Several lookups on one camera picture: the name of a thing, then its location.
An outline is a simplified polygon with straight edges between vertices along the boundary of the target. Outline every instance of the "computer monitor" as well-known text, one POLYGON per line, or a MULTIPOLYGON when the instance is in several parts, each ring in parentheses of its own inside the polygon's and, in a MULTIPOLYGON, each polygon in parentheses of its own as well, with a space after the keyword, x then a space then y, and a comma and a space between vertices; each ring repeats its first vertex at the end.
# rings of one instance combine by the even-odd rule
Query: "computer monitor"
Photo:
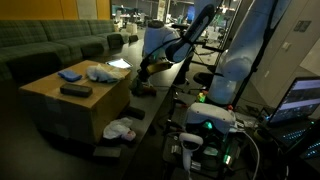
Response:
POLYGON ((320 77, 298 77, 282 98, 267 125, 276 126, 307 119, 320 104, 320 77))
POLYGON ((189 6, 188 7, 188 13, 187 13, 187 23, 191 24, 191 22, 194 19, 194 6, 189 6))

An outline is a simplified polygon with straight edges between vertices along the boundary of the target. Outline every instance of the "white device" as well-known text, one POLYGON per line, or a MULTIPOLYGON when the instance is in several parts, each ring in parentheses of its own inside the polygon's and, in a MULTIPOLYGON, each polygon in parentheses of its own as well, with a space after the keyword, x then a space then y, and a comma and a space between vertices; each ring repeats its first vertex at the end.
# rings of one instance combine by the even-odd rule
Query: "white device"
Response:
POLYGON ((181 133, 179 140, 182 145, 183 168, 186 171, 189 171, 191 167, 192 153, 198 150, 203 144, 203 139, 194 134, 181 133))
POLYGON ((233 111, 227 111, 215 105, 193 103, 187 111, 186 123, 199 124, 209 120, 215 128, 223 134, 228 134, 235 125, 236 117, 233 111))
MULTIPOLYGON (((192 49, 203 30, 207 28, 208 21, 213 19, 214 8, 221 0, 195 0, 195 21, 184 33, 183 39, 177 39, 178 33, 168 27, 147 28, 144 39, 144 53, 157 57, 165 56, 169 61, 183 61, 192 49), (166 42, 162 48, 154 51, 166 42)), ((270 27, 274 28, 280 17, 284 14, 291 0, 279 0, 272 16, 270 27)), ((216 73, 223 76, 214 76, 207 98, 217 104, 230 104, 238 82, 244 80, 251 71, 263 44, 263 36, 268 25, 268 18, 275 0, 253 0, 228 50, 226 50, 218 63, 216 73)))
POLYGON ((123 58, 112 60, 112 61, 107 61, 106 64, 108 64, 110 66, 117 67, 117 68, 123 68, 123 69, 127 69, 127 68, 132 67, 132 64, 129 63, 128 61, 124 60, 123 58))

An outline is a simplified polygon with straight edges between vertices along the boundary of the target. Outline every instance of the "sofa cushion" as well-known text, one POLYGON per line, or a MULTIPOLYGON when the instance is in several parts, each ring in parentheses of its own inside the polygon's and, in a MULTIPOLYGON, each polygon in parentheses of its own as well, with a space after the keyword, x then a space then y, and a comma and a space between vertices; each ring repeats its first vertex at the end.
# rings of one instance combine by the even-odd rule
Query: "sofa cushion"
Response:
POLYGON ((107 44, 106 39, 97 36, 61 39, 54 42, 68 46, 73 60, 82 59, 81 47, 97 43, 101 43, 105 47, 105 44, 107 44))
POLYGON ((92 35, 108 38, 111 34, 121 34, 124 43, 129 42, 129 33, 115 32, 112 20, 88 20, 92 35))
POLYGON ((46 52, 55 52, 59 56, 62 63, 71 61, 69 48, 53 42, 32 43, 0 48, 0 80, 12 78, 8 67, 6 66, 7 61, 23 56, 46 52))
POLYGON ((48 41, 39 21, 2 20, 0 27, 0 47, 48 41))
POLYGON ((93 35, 115 32, 112 20, 88 20, 93 35))
POLYGON ((49 41, 91 35, 86 20, 43 20, 41 23, 49 41))
POLYGON ((108 39, 108 36, 113 34, 120 34, 125 44, 129 42, 129 33, 126 33, 126 32, 103 33, 103 34, 97 34, 96 36, 108 39))

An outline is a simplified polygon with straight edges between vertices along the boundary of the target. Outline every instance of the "robotic arm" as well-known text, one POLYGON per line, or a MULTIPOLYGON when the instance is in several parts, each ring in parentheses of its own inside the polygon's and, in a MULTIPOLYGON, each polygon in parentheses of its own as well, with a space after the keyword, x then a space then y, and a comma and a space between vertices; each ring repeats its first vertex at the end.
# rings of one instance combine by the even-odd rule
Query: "robotic arm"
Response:
POLYGON ((141 69, 130 87, 133 95, 139 96, 149 92, 155 94, 155 90, 150 90, 148 85, 144 85, 148 78, 154 73, 171 68, 173 63, 179 63, 189 55, 195 41, 214 18, 215 4, 213 2, 215 1, 195 0, 195 20, 182 37, 176 30, 164 26, 161 21, 152 21, 148 24, 144 38, 144 58, 140 64, 141 69), (159 62, 158 59, 161 56, 165 56, 169 61, 159 62))

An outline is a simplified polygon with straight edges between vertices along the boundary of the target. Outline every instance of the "blue cloth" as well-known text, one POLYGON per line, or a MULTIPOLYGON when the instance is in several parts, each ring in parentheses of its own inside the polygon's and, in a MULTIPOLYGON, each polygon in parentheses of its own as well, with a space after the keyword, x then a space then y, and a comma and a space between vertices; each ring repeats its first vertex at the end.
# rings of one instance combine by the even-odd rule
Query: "blue cloth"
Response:
POLYGON ((68 82, 75 82, 82 78, 82 75, 68 69, 58 72, 58 75, 68 82))

